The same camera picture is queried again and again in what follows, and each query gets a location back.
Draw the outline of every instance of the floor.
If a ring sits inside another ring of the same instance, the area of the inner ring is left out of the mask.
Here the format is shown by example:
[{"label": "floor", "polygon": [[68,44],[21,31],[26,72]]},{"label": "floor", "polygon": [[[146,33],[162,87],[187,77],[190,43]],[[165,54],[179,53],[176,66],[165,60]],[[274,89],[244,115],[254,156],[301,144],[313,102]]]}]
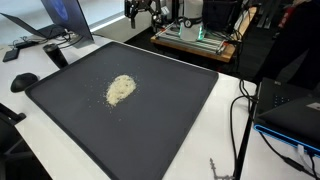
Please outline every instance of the floor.
[{"label": "floor", "polygon": [[[255,23],[251,25],[244,41],[244,49],[240,58],[239,72],[241,76],[250,79],[257,72],[258,68],[264,61],[264,58],[268,54],[272,44],[272,36],[276,32],[276,24],[279,22],[281,16],[274,18],[272,27],[269,30],[256,28]],[[218,62],[212,59],[206,59],[199,56],[181,53],[175,50],[163,49],[155,47],[151,42],[150,38],[154,35],[151,29],[148,29],[136,37],[127,41],[127,44],[154,52],[162,54],[171,58],[176,58],[185,62],[196,64],[212,70],[219,70],[224,73],[230,73],[228,70],[234,66],[234,63],[226,64]],[[299,67],[303,56],[298,58],[289,67],[283,70],[279,75],[278,79],[281,81],[287,81],[292,74]],[[27,159],[20,162],[15,162],[9,164],[8,175],[10,178],[8,180],[29,180],[29,179],[40,179],[47,180],[51,179],[46,173],[42,165],[36,158]]]}]

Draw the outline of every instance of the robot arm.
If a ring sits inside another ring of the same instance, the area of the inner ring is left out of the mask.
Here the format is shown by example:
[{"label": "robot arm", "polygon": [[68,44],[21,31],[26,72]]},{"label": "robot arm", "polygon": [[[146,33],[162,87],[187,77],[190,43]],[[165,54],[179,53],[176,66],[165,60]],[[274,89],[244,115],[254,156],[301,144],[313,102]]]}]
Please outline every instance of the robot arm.
[{"label": "robot arm", "polygon": [[[156,10],[151,8],[151,3],[155,2]],[[125,0],[124,1],[124,15],[131,19],[131,28],[135,29],[135,20],[134,18],[138,12],[149,11],[152,20],[156,23],[161,23],[161,4],[160,0]]]}]

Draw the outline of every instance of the monitor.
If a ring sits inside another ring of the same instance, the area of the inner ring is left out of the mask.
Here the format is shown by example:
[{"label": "monitor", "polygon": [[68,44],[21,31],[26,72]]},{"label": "monitor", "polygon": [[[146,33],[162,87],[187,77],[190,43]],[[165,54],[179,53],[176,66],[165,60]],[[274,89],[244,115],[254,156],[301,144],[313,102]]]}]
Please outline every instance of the monitor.
[{"label": "monitor", "polygon": [[78,0],[41,0],[54,24],[93,40]]}]

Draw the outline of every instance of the chair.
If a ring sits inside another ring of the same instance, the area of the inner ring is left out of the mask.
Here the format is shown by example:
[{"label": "chair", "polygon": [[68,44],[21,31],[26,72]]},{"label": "chair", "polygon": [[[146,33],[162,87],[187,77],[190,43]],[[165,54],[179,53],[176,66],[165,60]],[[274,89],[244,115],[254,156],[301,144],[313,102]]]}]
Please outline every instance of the chair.
[{"label": "chair", "polygon": [[6,163],[30,158],[33,156],[31,151],[14,153],[19,145],[23,143],[23,139],[19,137],[17,141],[12,143],[14,135],[18,134],[14,125],[23,120],[26,116],[16,114],[9,108],[0,103],[0,180],[6,180]]}]

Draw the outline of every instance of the table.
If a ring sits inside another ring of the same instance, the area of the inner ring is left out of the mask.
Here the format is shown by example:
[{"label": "table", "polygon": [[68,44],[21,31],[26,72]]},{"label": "table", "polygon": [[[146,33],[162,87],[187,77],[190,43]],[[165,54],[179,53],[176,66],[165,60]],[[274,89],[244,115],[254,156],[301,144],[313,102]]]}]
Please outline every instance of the table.
[{"label": "table", "polygon": [[[265,137],[280,154],[302,164],[295,148],[271,137]],[[309,157],[305,156],[304,159],[311,166]],[[315,157],[314,161],[316,171],[320,172],[320,159]],[[255,179],[313,180],[314,178],[287,165],[267,146],[260,134],[251,129],[241,180]]]},{"label": "table", "polygon": [[[250,25],[250,22],[252,21],[256,11],[257,11],[257,8],[255,8],[255,7],[250,8],[249,9],[250,16],[246,16],[244,18],[244,20],[242,21],[242,23],[240,24],[239,32],[242,35],[245,34],[245,32],[247,31],[247,29],[248,29],[248,27]],[[166,47],[173,48],[173,49],[178,49],[180,51],[196,54],[196,55],[199,55],[199,56],[203,56],[203,57],[207,57],[207,58],[210,58],[210,59],[215,59],[215,60],[222,61],[222,62],[227,62],[227,63],[230,62],[230,60],[231,60],[231,58],[232,58],[232,56],[233,56],[233,54],[235,53],[235,50],[236,50],[233,45],[228,45],[225,48],[225,50],[222,52],[221,55],[217,55],[215,53],[208,53],[208,52],[201,51],[201,50],[198,50],[198,49],[190,48],[190,47],[184,46],[182,44],[177,44],[177,43],[169,42],[169,41],[161,41],[161,40],[158,40],[155,36],[153,36],[151,38],[151,42],[154,43],[154,44],[166,46]]]},{"label": "table", "polygon": [[[72,63],[110,41],[95,37],[95,44],[81,49],[69,47],[63,49],[62,53],[68,62]],[[42,46],[23,49],[17,60],[0,63],[1,103],[17,113],[23,112],[27,115],[16,128],[53,179],[109,179],[24,92],[10,92],[11,82],[17,74],[32,72],[43,79],[58,70],[43,52]],[[213,179],[210,158],[216,164],[218,175],[232,175],[234,162],[229,132],[229,108],[232,100],[240,95],[238,83],[238,79],[220,74],[217,84],[163,179]],[[245,86],[249,93],[255,92],[256,85],[253,83],[245,82]],[[233,114],[237,117],[234,134],[239,151],[248,118],[245,99],[237,101]]]}]

